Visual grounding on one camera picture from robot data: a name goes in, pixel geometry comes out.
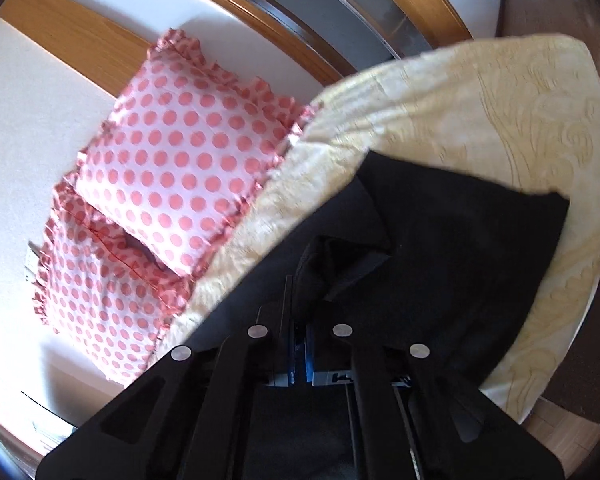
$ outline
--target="black fabric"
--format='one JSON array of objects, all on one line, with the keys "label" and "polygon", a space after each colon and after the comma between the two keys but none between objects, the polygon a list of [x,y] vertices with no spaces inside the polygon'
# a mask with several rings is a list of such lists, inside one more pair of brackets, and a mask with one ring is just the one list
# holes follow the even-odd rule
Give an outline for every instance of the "black fabric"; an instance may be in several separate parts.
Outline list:
[{"label": "black fabric", "polygon": [[[368,267],[331,291],[352,324],[389,346],[425,343],[478,384],[524,323],[567,209],[557,193],[523,194],[370,152],[355,179],[245,276],[189,343],[212,348],[253,323],[262,304],[280,298],[307,247],[326,240],[327,259]],[[352,244],[367,256],[350,258]],[[331,285],[315,279],[302,289],[326,294]]]}]

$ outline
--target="cushion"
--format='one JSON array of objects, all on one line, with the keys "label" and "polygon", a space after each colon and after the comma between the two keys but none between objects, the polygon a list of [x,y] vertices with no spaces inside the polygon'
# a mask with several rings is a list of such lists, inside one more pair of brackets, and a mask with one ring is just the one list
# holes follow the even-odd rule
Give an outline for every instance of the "cushion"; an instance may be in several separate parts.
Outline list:
[{"label": "cushion", "polygon": [[128,247],[123,229],[67,180],[54,187],[35,309],[107,378],[127,385],[141,374],[189,296],[187,280]]},{"label": "cushion", "polygon": [[260,79],[240,86],[170,30],[88,146],[76,191],[180,276],[201,274],[300,112]]}]

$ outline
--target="round bolt head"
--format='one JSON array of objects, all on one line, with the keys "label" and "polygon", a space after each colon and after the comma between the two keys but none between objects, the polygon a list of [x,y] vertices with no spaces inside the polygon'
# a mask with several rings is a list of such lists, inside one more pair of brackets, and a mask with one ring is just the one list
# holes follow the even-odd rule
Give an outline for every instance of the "round bolt head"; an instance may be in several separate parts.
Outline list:
[{"label": "round bolt head", "polygon": [[269,330],[267,330],[267,327],[264,325],[253,325],[247,330],[247,334],[254,339],[260,339],[261,337],[266,336],[267,332],[269,332]]},{"label": "round bolt head", "polygon": [[333,327],[333,333],[338,337],[349,337],[353,334],[353,329],[345,323],[339,323]]},{"label": "round bolt head", "polygon": [[431,350],[429,350],[429,347],[427,345],[423,345],[422,343],[416,343],[409,347],[409,353],[418,359],[425,359],[429,357]]},{"label": "round bolt head", "polygon": [[171,350],[171,359],[174,361],[186,361],[191,357],[191,348],[188,346],[176,346]]}]

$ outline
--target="polka dot pillow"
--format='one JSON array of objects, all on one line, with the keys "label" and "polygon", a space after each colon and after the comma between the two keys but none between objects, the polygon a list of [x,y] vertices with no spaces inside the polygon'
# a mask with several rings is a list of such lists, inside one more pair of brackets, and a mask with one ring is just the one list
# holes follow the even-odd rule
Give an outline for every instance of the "polka dot pillow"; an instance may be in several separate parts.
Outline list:
[{"label": "polka dot pillow", "polygon": [[76,191],[180,276],[204,272],[230,235],[301,108],[247,87],[200,42],[170,30],[86,150]]},{"label": "polka dot pillow", "polygon": [[189,299],[188,280],[160,270],[125,232],[63,180],[45,227],[35,309],[110,380],[128,385]]}]

